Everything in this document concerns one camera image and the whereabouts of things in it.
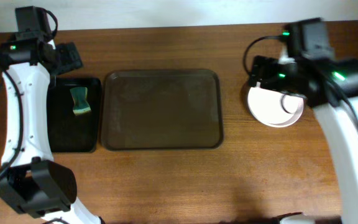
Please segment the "white plate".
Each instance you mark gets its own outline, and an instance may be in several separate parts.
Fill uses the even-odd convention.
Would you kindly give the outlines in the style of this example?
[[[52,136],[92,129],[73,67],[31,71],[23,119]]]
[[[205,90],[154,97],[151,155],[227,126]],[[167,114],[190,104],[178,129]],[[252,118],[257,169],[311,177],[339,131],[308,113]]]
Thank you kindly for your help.
[[[249,89],[246,103],[256,120],[273,128],[293,125],[304,109],[303,98],[257,87]]]

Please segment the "green yellow sponge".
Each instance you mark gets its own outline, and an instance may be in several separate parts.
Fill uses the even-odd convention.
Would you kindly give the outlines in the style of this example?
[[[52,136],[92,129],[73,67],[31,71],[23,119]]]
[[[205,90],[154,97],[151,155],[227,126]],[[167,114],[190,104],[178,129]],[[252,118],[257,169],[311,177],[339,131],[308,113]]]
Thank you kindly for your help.
[[[84,86],[78,86],[70,89],[73,99],[73,113],[80,116],[91,112],[90,104],[87,101],[88,89]]]

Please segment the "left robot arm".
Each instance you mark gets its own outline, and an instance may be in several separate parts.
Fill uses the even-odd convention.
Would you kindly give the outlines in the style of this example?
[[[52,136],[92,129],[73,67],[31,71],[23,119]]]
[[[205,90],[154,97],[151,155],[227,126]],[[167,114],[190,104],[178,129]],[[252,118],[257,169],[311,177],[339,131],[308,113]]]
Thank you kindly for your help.
[[[7,96],[7,132],[0,168],[0,199],[19,215],[45,223],[94,223],[77,196],[73,171],[57,164],[47,131],[50,79],[83,63],[73,43],[55,44],[55,15],[35,6],[15,10],[17,32],[0,45]]]

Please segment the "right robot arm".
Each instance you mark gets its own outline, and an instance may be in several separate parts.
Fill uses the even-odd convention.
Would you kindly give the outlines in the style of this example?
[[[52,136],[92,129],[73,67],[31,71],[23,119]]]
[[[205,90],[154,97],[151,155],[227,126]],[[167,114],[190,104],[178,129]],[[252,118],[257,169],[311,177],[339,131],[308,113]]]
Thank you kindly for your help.
[[[358,223],[358,59],[337,60],[320,18],[286,24],[279,58],[258,55],[246,68],[246,105],[264,125],[294,124],[313,110],[327,140],[342,200],[337,223]]]

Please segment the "black plastic tray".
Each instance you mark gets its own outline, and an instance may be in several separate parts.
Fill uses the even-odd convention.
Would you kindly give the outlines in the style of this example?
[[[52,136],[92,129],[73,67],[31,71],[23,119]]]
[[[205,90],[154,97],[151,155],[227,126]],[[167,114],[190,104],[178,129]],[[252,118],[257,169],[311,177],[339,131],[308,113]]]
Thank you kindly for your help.
[[[70,89],[84,86],[91,112],[80,116],[73,113]],[[98,140],[102,86],[98,78],[58,78],[47,92],[48,140],[51,151],[93,152]]]

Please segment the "brown serving tray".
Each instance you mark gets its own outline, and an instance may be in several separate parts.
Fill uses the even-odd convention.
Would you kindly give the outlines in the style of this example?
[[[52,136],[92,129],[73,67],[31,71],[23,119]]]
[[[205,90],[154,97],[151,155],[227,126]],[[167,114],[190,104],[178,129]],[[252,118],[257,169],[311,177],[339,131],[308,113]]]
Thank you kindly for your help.
[[[223,141],[216,72],[126,70],[106,77],[101,123],[106,149],[216,149]]]

